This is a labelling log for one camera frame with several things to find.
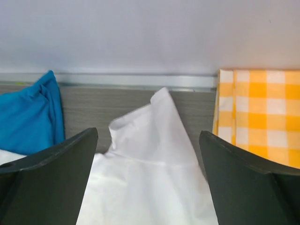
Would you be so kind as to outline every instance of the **blue cloth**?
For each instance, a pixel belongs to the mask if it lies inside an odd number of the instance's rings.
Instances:
[[[0,95],[0,149],[31,155],[65,140],[53,71],[32,86]]]

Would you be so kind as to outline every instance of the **wall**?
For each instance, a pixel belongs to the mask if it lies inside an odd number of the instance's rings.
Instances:
[[[300,68],[298,0],[0,1],[0,72]]]

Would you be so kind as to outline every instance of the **black object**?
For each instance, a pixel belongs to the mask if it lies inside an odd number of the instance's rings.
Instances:
[[[97,140],[97,130],[89,128],[61,144],[1,165],[0,224],[75,225]]]
[[[202,131],[201,154],[220,225],[300,224],[300,170]]]

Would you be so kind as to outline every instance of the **white baseboard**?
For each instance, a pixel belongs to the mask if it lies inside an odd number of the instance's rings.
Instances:
[[[1,82],[33,83],[40,73],[0,73]],[[84,85],[171,87],[188,89],[211,89],[217,85],[216,76],[191,75],[129,75],[129,74],[60,74],[55,73],[58,83]]]

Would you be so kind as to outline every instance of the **checkered pattern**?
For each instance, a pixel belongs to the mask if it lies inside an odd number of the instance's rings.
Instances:
[[[300,168],[300,71],[220,70],[214,134]]]

